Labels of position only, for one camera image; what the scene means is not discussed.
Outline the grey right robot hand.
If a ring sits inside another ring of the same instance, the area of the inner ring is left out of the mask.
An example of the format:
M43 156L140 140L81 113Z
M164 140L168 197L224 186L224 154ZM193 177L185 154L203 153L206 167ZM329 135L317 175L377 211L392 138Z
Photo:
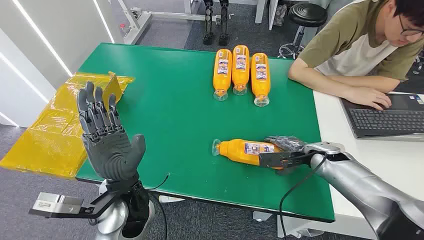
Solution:
M264 139L264 142L271 143L284 152L303 152L303 148L307 144L295 136L281 135L268 136ZM310 159L299 158L292 160L292 164L289 164L287 168L276 170L275 172L279 176L285 176L292 173L300 165L310 167Z

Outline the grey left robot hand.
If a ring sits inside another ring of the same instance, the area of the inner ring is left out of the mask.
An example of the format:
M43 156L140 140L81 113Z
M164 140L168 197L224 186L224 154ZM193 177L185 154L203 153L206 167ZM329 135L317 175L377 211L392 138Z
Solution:
M137 168L146 151L145 137L138 133L129 139L116 96L111 94L105 105L103 89L88 81L78 91L76 105L83 145L94 171L109 181L137 181Z

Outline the person's right hand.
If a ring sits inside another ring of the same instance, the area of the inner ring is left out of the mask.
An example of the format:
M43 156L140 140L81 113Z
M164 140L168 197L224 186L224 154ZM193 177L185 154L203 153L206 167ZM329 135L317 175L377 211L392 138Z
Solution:
M388 109L392 106L392 101L384 93L368 87L349 87L342 95L347 101L372 107L377 110Z

